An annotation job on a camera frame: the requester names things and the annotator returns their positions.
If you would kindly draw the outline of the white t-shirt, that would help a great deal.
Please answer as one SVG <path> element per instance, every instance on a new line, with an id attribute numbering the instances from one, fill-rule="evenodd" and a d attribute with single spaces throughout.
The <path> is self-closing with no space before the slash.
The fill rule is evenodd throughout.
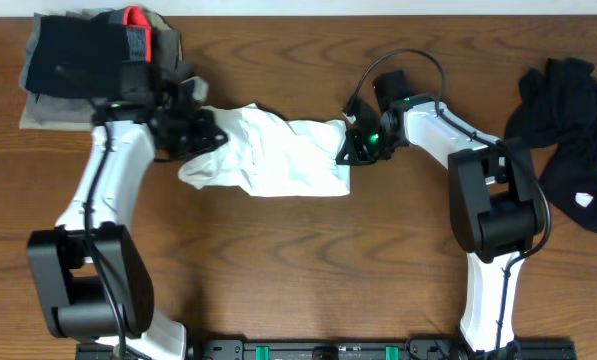
<path id="1" fill-rule="evenodd" d="M 210 106 L 228 141 L 182 165 L 179 179 L 197 189 L 237 186 L 257 197 L 337 197 L 350 193 L 350 167 L 336 163 L 343 120 L 285 121 L 254 103 Z"/>

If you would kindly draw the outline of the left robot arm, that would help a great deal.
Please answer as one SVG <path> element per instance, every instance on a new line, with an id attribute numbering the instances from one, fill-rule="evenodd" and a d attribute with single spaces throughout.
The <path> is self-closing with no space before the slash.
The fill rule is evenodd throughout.
<path id="1" fill-rule="evenodd" d="M 199 76 L 147 63 L 120 69 L 116 94 L 91 104 L 92 147 L 76 192 L 26 254 L 49 333 L 80 342 L 85 359 L 185 359 L 188 331 L 155 307 L 154 287 L 131 237 L 145 172 L 160 151 L 191 160 L 228 141 Z"/>

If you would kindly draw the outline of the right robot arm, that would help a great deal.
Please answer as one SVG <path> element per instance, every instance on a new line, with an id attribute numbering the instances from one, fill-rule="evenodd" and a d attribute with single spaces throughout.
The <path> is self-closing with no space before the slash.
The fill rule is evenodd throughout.
<path id="1" fill-rule="evenodd" d="M 462 339 L 474 355 L 509 354 L 520 269 L 546 220 L 528 149 L 479 132 L 430 93 L 415 93 L 402 71 L 373 86 L 377 110 L 358 94 L 342 109 L 353 126 L 337 163 L 371 165 L 414 146 L 447 170 L 451 228 L 467 255 Z"/>

